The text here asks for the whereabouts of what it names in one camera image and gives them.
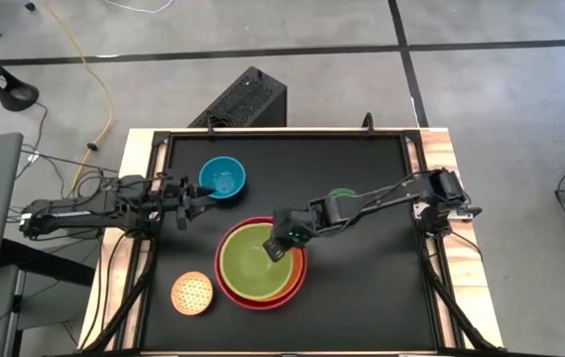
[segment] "gray floor tile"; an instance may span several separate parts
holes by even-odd
[[[156,9],[166,0],[124,1]],[[77,56],[40,2],[0,3],[0,59]],[[101,0],[52,0],[87,55],[394,44],[384,0],[176,0],[155,15]]]
[[[414,125],[397,54],[104,63],[93,67],[113,96],[115,123],[92,163],[117,170],[130,128],[187,126],[250,65],[288,86],[289,126],[357,127],[368,111],[378,126]],[[100,133],[108,115],[99,85],[80,64],[8,69],[37,86],[40,101],[49,106],[41,150],[81,160],[85,144]],[[0,105],[0,133],[19,131],[26,143],[34,143],[42,115],[37,106],[12,113]],[[67,191],[76,167],[58,167]],[[59,191],[54,169],[39,160],[17,181],[13,203],[24,206],[39,197],[56,198]],[[16,225],[8,226],[6,236],[26,241]]]
[[[398,0],[410,44],[565,39],[565,1]]]
[[[66,325],[69,326],[71,335],[77,341],[82,328],[81,319],[68,322]],[[62,324],[57,323],[25,330],[20,356],[34,357],[70,354],[75,351],[75,348],[75,343],[68,336]]]
[[[81,241],[47,251],[59,249],[59,252],[55,252],[57,256],[95,268],[99,254],[98,245],[99,242],[94,240]],[[89,294],[90,287],[65,282],[57,283],[52,278],[27,273],[18,329],[82,319]]]
[[[449,127],[504,343],[565,355],[565,49],[414,54],[431,126]]]

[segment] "black floor line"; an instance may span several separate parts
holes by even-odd
[[[85,57],[89,63],[117,63],[149,60],[205,60],[205,59],[235,59],[273,56],[302,56],[302,55],[343,55],[343,54],[377,54],[399,51],[397,45],[360,45],[360,46],[329,46],[306,48],[282,48],[262,50],[236,51],[204,51],[191,53],[168,53],[146,55],[120,56],[90,56]],[[47,58],[47,59],[0,59],[1,65],[42,65],[42,64],[71,64],[82,63],[81,58]]]
[[[417,123],[420,127],[428,127],[428,118],[425,115],[423,108],[423,98],[421,91],[419,91],[419,84],[417,83],[417,76],[414,73],[414,65],[408,50],[408,42],[403,29],[403,22],[401,21],[401,14],[396,0],[389,0],[389,7],[391,8],[391,15],[393,16],[393,25],[395,26],[395,33],[397,36],[397,43],[399,44],[401,62],[403,63],[403,71],[405,72],[405,80],[408,83],[408,91],[412,99],[412,106],[414,107],[414,115],[416,116]]]
[[[201,51],[191,53],[140,54],[120,56],[89,56],[89,63],[118,63],[149,60],[205,60],[236,59],[274,56],[303,55],[346,55],[346,54],[381,54],[394,52],[434,52],[434,51],[469,51],[469,50],[505,50],[505,49],[540,49],[565,47],[565,40],[510,41],[465,44],[423,44],[423,45],[350,45],[329,47],[282,48],[262,50]],[[0,59],[1,65],[43,65],[82,63],[80,57],[43,58],[43,59]]]
[[[412,52],[429,51],[467,51],[467,50],[506,50],[506,49],[543,49],[565,47],[565,40],[507,41],[491,43],[465,44],[429,44],[410,45]]]

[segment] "wooden frame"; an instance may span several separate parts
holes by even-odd
[[[220,128],[215,129],[218,132],[355,132],[366,131],[365,128]],[[418,130],[421,137],[421,144],[423,147],[423,158],[426,161],[429,169],[446,168],[450,171],[459,173],[456,158],[454,156],[454,149],[450,140],[450,134],[445,128],[377,128],[376,131],[412,131]],[[156,132],[180,132],[180,133],[200,133],[206,132],[207,129],[191,128],[191,129],[131,129],[124,149],[124,156],[120,167],[120,177],[126,175],[142,175],[148,174],[152,150],[153,140]],[[154,173],[157,173],[164,166],[164,159],[167,151],[167,143],[160,143],[157,148],[157,158],[155,159]],[[414,145],[408,145],[408,154],[413,169],[418,169],[417,152]],[[159,187],[159,182],[156,181],[153,189]],[[452,223],[453,229],[477,244],[476,236],[472,223]],[[127,274],[129,271],[129,264],[131,262],[131,254],[133,251],[133,241],[123,240],[117,252],[113,252],[113,248],[123,232],[119,229],[110,228],[106,230],[104,235],[100,266],[96,269],[96,278],[93,280],[91,295],[89,298],[84,323],[82,325],[82,332],[78,341],[78,348],[85,347],[90,344],[99,334],[102,326],[112,318],[113,314],[119,307],[124,289],[127,281]],[[502,346],[501,335],[497,323],[494,306],[490,297],[490,290],[488,288],[483,263],[481,262],[479,254],[474,251],[472,247],[465,242],[456,239],[456,237],[448,236],[445,241],[445,255],[447,257],[449,273],[452,281],[455,300],[465,311],[466,315],[470,318],[472,323],[477,327],[483,336],[497,346]],[[139,264],[136,271],[136,278],[139,277],[147,258],[148,242],[143,243],[140,255]],[[428,249],[434,253],[434,247],[429,244]],[[113,262],[111,265],[110,284],[106,287],[106,274],[107,264],[111,255]],[[438,271],[439,265],[436,257],[433,258],[433,265]],[[100,299],[98,301],[98,282],[102,283]],[[104,306],[104,296],[108,289],[108,303]],[[437,297],[437,304],[439,308],[439,315],[442,325],[442,331],[446,347],[455,347],[454,336],[450,323],[447,308]],[[136,335],[137,317],[141,313],[140,299],[136,301],[135,305],[129,312],[129,318],[126,320],[126,327],[123,339],[123,348],[132,348]],[[92,321],[96,316],[96,322],[91,330]],[[469,341],[465,339],[466,346],[470,346]],[[109,344],[107,349],[113,348],[113,341]],[[177,352],[167,352],[167,354],[175,354]]]

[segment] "green object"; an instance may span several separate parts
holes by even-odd
[[[271,223],[245,225],[230,234],[221,248],[221,275],[238,296],[252,300],[271,298],[291,278],[291,254],[274,263],[263,248],[272,227]]]
[[[355,191],[351,188],[334,188],[329,192],[330,196],[340,196],[340,195],[356,195]]]

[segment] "wicker coaster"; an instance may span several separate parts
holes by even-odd
[[[199,272],[189,272],[180,276],[170,292],[174,308],[184,315],[204,312],[212,302],[212,283]]]

